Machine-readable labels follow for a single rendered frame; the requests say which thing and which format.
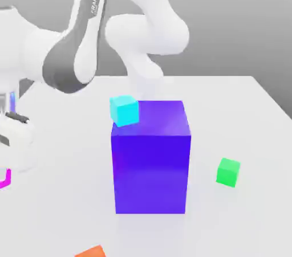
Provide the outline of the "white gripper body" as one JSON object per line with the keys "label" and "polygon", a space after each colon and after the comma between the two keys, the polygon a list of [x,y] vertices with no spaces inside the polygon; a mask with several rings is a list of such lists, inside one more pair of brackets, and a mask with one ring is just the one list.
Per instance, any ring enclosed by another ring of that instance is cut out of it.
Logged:
{"label": "white gripper body", "polygon": [[34,160],[31,147],[35,128],[30,120],[21,122],[9,117],[0,117],[0,138],[6,138],[9,145],[0,142],[0,169],[24,172],[31,169]]}

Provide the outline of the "small magenta cube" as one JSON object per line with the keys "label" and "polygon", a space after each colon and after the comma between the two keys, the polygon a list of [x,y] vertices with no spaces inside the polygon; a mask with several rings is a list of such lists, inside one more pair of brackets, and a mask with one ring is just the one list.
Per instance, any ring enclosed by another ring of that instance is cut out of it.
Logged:
{"label": "small magenta cube", "polygon": [[5,179],[0,180],[0,189],[3,189],[11,184],[11,170],[7,169]]}

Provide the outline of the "small cyan cube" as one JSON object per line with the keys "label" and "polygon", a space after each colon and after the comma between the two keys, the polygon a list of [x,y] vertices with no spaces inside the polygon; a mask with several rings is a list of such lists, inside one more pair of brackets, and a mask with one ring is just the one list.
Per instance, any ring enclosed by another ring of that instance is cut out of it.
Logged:
{"label": "small cyan cube", "polygon": [[139,122],[139,102],[130,95],[121,95],[109,99],[110,115],[118,127]]}

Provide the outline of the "small orange cube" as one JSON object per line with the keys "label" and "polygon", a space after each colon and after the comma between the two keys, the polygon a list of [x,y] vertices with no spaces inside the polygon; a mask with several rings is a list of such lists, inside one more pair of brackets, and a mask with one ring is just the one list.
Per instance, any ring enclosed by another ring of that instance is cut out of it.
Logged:
{"label": "small orange cube", "polygon": [[83,252],[76,254],[74,257],[106,257],[101,245],[89,248]]}

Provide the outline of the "small green cube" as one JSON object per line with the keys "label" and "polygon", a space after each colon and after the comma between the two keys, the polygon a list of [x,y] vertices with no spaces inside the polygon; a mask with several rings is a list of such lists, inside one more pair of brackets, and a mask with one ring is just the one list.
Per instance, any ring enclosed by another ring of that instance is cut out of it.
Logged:
{"label": "small green cube", "polygon": [[235,187],[241,163],[228,158],[222,158],[217,169],[216,182],[228,187]]}

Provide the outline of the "large purple box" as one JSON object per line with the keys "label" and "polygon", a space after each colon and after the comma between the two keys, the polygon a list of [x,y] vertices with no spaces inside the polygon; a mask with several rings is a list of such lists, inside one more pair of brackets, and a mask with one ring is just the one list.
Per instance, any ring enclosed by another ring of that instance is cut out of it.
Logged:
{"label": "large purple box", "polygon": [[111,150],[118,214],[183,214],[191,132],[180,100],[140,101],[140,121],[113,125]]}

